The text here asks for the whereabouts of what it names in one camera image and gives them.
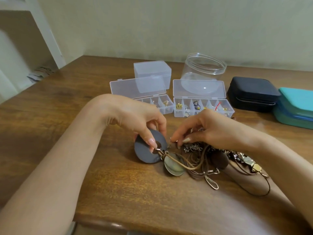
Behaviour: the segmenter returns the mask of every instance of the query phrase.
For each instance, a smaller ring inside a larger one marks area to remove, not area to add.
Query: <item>fingernail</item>
[[[150,138],[148,140],[149,145],[152,146],[153,148],[157,149],[157,143],[155,142],[154,138]]]
[[[182,142],[189,142],[189,141],[190,141],[190,138],[186,138]]]

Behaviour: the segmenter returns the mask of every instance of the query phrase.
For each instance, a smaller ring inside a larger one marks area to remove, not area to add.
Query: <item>white wall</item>
[[[27,75],[51,58],[29,11],[0,11],[0,103],[31,86]]]
[[[38,0],[67,63],[100,55],[313,70],[313,0]]]

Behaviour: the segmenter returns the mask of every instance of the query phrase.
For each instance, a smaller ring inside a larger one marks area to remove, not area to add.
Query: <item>wood grain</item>
[[[110,93],[109,82],[134,78],[141,60],[83,56],[0,105],[0,206],[3,206],[93,97]],[[168,63],[179,79],[183,63]],[[233,76],[259,77],[276,87],[313,90],[311,72],[227,67]],[[272,114],[236,110],[237,121],[278,138],[313,163],[313,131],[280,124]],[[184,118],[167,114],[168,136]],[[266,190],[263,178],[228,173],[251,190]],[[220,190],[187,174],[169,176],[162,163],[141,163],[132,133],[105,130],[86,174],[75,221],[159,234],[311,234],[307,222],[277,186],[253,197],[226,175],[213,179]]]

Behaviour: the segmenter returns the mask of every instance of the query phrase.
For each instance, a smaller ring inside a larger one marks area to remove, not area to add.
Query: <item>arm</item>
[[[154,105],[110,94],[91,100],[3,208],[0,234],[65,234],[106,126],[134,130],[154,147],[147,125],[156,123],[165,134],[166,120]]]
[[[243,152],[258,162],[313,227],[313,165],[270,135],[212,110],[189,117],[171,141],[206,142],[215,148]]]

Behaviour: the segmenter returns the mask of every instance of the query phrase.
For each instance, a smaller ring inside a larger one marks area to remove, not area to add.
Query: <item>hand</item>
[[[199,141],[218,149],[248,152],[259,144],[262,136],[265,134],[260,131],[213,110],[204,109],[186,119],[174,132],[171,141],[177,141],[178,147],[185,142]]]
[[[155,105],[112,94],[100,95],[95,99],[105,102],[112,110],[107,118],[108,124],[132,130],[136,136],[139,134],[150,146],[150,151],[156,149],[157,144],[149,128],[157,130],[158,126],[158,130],[166,137],[166,118]]]

